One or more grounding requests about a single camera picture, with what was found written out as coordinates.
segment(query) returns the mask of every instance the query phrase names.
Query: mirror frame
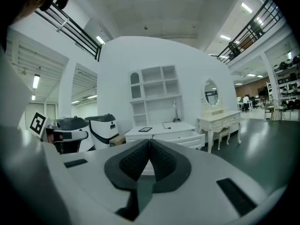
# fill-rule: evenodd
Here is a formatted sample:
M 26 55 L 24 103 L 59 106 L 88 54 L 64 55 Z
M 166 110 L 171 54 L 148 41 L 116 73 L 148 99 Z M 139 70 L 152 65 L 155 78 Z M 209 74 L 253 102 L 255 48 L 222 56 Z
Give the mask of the mirror frame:
M 215 105 L 211 105 L 211 104 L 207 101 L 206 96 L 205 96 L 205 87 L 206 87 L 206 84 L 208 84 L 208 83 L 213 83 L 213 84 L 215 84 L 215 86 L 216 86 L 216 88 L 217 88 L 217 89 L 216 89 L 216 91 L 217 91 L 217 103 L 216 103 Z M 205 100 L 206 104 L 208 104 L 208 105 L 209 105 L 210 107 L 212 107 L 212 108 L 218 107 L 218 105 L 219 105 L 219 103 L 220 103 L 220 95 L 219 95 L 218 90 L 219 90 L 219 88 L 218 88 L 218 86 L 217 86 L 217 84 L 216 84 L 215 81 L 213 81 L 211 78 L 206 79 L 206 80 L 205 80 L 205 83 L 204 83 L 204 86 L 203 86 L 203 90 L 202 90 L 202 101 Z

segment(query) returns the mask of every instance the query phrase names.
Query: black cable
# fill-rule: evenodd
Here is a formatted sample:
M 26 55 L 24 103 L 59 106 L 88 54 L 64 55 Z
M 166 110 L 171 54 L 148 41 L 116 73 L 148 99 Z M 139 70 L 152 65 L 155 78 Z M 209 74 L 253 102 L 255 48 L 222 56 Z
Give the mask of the black cable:
M 174 120 L 173 120 L 174 121 Z M 173 122 L 172 121 L 172 122 Z M 164 123 L 169 123 L 169 122 L 163 122 L 163 127 L 164 127 Z M 171 127 L 164 127 L 164 129 L 171 129 Z

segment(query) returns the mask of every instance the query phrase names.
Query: white dresser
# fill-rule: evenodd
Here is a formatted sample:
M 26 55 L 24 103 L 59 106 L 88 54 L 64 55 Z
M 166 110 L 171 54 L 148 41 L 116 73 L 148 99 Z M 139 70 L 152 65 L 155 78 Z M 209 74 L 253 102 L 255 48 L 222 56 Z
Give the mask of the white dresser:
M 194 126 L 185 122 L 168 122 L 164 123 L 164 126 L 162 123 L 150 125 L 152 129 L 149 132 L 139 132 L 144 128 L 143 126 L 134 127 L 125 134 L 126 142 L 130 143 L 138 139 L 158 139 L 195 149 L 204 146 L 205 136 L 196 133 Z
M 211 153 L 214 133 L 219 133 L 223 128 L 229 128 L 234 124 L 239 125 L 238 143 L 240 144 L 240 111 L 229 111 L 225 108 L 218 94 L 218 86 L 211 79 L 208 79 L 203 87 L 202 114 L 197 119 L 200 134 L 203 130 L 208 132 L 208 152 Z

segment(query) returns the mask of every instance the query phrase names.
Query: white stool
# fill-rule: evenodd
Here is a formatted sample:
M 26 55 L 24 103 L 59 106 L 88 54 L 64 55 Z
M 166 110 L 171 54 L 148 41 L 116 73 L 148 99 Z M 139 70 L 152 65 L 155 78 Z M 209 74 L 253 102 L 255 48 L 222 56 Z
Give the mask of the white stool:
M 219 132 L 219 145 L 217 147 L 218 150 L 220 150 L 220 144 L 222 141 L 222 137 L 227 136 L 227 145 L 229 145 L 229 138 L 230 138 L 230 129 L 228 128 L 223 128 L 221 132 Z

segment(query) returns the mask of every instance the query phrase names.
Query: balcony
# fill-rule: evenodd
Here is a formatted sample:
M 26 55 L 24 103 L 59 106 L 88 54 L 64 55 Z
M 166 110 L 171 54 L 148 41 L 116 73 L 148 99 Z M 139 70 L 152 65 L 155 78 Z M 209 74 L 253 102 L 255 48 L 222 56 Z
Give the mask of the balcony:
M 72 42 L 99 61 L 102 45 L 92 39 L 71 17 L 60 10 L 54 3 L 44 11 L 35 11 L 53 25 L 58 33 L 67 36 Z
M 272 0 L 266 0 L 244 29 L 219 54 L 213 55 L 227 64 L 264 36 L 281 18 L 281 11 Z

